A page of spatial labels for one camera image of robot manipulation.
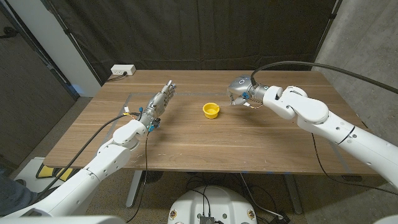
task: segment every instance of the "wooden table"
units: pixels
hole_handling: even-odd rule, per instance
[[[322,174],[311,134],[300,129],[296,119],[284,120],[265,106],[251,109],[228,106],[227,86],[250,71],[138,70],[133,76],[106,83],[79,115],[44,160],[50,167],[65,167],[82,145],[105,122],[145,107],[148,100],[171,79],[177,84],[159,129],[149,134],[150,170],[204,172],[263,172],[275,174]],[[256,80],[282,88],[295,85],[309,97],[325,102],[329,109],[350,123],[366,129],[355,112],[320,72],[259,72]],[[202,106],[214,102],[221,111],[206,119]],[[83,167],[113,131],[129,121],[121,118],[108,125],[73,164]],[[320,160],[329,174],[375,174],[338,146],[315,136]],[[145,169],[145,140],[132,152],[125,166]]]

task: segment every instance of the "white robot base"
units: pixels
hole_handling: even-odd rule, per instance
[[[203,205],[204,196],[201,193],[204,189],[205,186],[197,187],[194,189],[197,192],[190,190],[177,199],[170,209],[168,224],[207,223],[205,217],[209,217],[209,212],[211,212],[210,217],[214,218],[213,221],[216,223],[257,223],[256,214],[251,204],[240,194],[225,187],[214,185],[206,187],[205,195],[209,200],[209,211],[206,198]]]

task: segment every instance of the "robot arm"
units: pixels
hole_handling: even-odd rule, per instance
[[[173,97],[175,87],[170,80],[150,99],[139,120],[133,119],[115,130],[113,138],[100,147],[96,157],[49,196],[4,218],[84,215],[101,181],[129,161],[131,151],[139,145],[137,135],[143,136],[159,126],[158,116]]]
[[[361,162],[383,176],[398,189],[398,147],[341,119],[329,111],[326,104],[307,97],[300,88],[281,87],[246,83],[246,77],[235,79],[228,92],[247,99],[260,101],[284,119],[297,115],[300,128],[320,135],[350,153]]]

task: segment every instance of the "yellow bowl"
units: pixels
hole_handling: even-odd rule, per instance
[[[207,103],[203,106],[203,112],[208,119],[215,119],[220,112],[220,107],[215,103]]]

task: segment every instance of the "power strip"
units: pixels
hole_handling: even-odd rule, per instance
[[[113,65],[111,68],[113,75],[123,75],[127,72],[127,75],[133,75],[136,72],[136,67],[134,65]]]

